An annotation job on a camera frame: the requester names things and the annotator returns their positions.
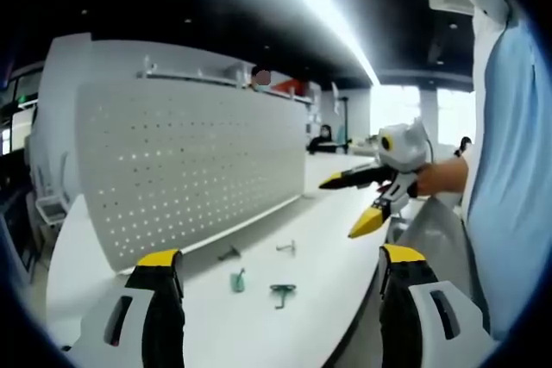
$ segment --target white desk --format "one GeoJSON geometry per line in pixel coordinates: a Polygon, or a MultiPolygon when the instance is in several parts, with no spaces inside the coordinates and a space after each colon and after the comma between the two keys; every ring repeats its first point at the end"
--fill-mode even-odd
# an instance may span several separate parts
{"type": "MultiPolygon", "coordinates": [[[[366,157],[307,156],[309,197],[272,213],[182,260],[186,315],[184,357],[192,368],[320,367],[334,351],[366,295],[386,226],[357,240],[347,237],[375,198],[364,190],[315,190],[333,172],[367,162],[366,157]],[[295,258],[277,245],[297,243],[295,258]],[[229,245],[241,259],[219,262],[229,245]],[[230,291],[229,275],[242,267],[246,290],[230,291]],[[296,284],[285,308],[271,284],[296,284]]],[[[79,196],[53,251],[47,285],[47,323],[53,339],[71,345],[80,318],[113,284],[126,277],[110,269],[79,196]]]]}

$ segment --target ceiling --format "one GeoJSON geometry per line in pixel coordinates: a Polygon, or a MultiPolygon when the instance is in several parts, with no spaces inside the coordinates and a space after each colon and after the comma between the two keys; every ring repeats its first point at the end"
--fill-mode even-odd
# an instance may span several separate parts
{"type": "MultiPolygon", "coordinates": [[[[434,11],[428,0],[333,3],[382,83],[407,83],[405,74],[420,84],[471,75],[470,16],[434,11]]],[[[2,46],[16,55],[16,67],[44,59],[55,36],[92,32],[94,39],[198,47],[323,85],[370,85],[302,0],[10,0],[7,7],[2,46]]]]}

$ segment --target ceiling light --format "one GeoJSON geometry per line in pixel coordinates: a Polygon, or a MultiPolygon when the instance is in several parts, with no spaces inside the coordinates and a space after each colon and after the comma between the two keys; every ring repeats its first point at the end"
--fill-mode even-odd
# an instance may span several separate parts
{"type": "Polygon", "coordinates": [[[353,31],[347,24],[342,14],[337,10],[331,0],[303,0],[305,6],[314,13],[320,21],[325,23],[339,40],[357,58],[364,72],[368,75],[373,85],[380,85],[380,80],[370,65],[368,58],[362,51],[353,31]]]}

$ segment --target pegboard panel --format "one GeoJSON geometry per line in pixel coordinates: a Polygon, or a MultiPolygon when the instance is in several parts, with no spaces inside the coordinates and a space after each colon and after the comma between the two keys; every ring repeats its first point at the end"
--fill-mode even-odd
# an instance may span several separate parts
{"type": "Polygon", "coordinates": [[[303,105],[139,79],[78,91],[80,181],[111,267],[185,248],[303,192],[303,105]]]}

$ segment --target desk partition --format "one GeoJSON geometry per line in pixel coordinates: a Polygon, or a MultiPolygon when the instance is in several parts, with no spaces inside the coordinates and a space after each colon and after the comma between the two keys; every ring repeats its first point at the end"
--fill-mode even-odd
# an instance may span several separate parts
{"type": "Polygon", "coordinates": [[[239,227],[303,192],[302,103],[224,86],[83,84],[78,171],[115,271],[239,227]]]}

